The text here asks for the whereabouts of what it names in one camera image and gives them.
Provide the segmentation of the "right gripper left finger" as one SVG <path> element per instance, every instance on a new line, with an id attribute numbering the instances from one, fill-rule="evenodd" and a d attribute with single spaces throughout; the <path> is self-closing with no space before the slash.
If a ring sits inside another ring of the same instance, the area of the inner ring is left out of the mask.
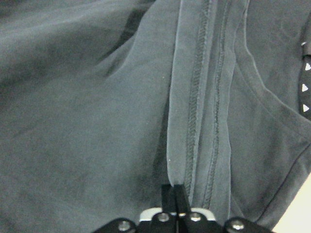
<path id="1" fill-rule="evenodd" d="M 161 186 L 161 206 L 162 211 L 171 215 L 177 214 L 175 191 L 170 184 Z"/>

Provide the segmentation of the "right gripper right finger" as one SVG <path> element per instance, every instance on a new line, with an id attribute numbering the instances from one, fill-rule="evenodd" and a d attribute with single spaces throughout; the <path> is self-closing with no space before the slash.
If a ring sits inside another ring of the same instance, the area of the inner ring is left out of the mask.
<path id="1" fill-rule="evenodd" d="M 178 216 L 186 216 L 191 212 L 186 189 L 183 184 L 177 184 L 173 189 L 175 194 L 176 213 Z"/>

